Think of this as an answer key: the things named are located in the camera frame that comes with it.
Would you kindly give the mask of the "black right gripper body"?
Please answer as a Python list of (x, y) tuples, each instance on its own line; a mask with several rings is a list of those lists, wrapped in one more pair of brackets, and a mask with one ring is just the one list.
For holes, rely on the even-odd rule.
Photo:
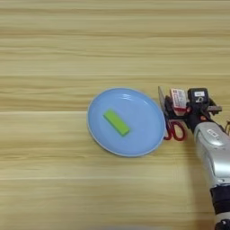
[(214, 122), (214, 120), (211, 119), (211, 116), (218, 114), (221, 110), (221, 106), (209, 106), (208, 104), (202, 103), (190, 103), (186, 108), (184, 115), (177, 115), (174, 112), (175, 117), (169, 119), (183, 121), (187, 128), (194, 132), (198, 124), (202, 122)]

